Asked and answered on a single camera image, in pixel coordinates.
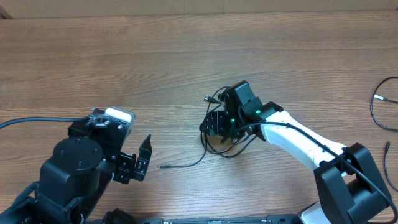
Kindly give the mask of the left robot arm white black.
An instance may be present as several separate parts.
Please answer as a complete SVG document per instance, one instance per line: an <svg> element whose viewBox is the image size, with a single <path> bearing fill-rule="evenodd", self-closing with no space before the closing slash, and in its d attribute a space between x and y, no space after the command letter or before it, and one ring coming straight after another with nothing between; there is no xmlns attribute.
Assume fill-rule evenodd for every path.
<svg viewBox="0 0 398 224"><path fill-rule="evenodd" d="M139 154L123 153L126 128L72 124L31 183L1 213L1 223L86 223L112 181L144 180L152 155L150 137Z"/></svg>

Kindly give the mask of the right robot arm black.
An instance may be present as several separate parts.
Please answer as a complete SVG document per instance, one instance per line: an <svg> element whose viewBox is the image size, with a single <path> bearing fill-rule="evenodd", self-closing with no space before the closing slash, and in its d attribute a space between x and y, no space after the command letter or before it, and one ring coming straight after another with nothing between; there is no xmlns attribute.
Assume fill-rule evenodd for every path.
<svg viewBox="0 0 398 224"><path fill-rule="evenodd" d="M255 136L288 152L314 174L318 201L302 210L296 223L372 223L387 208L393 211L391 223L397 223L397 206L362 144L345 146L313 132L278 104L263 103L246 80L204 100L215 105L200 125L206 151L217 152L210 136Z"/></svg>

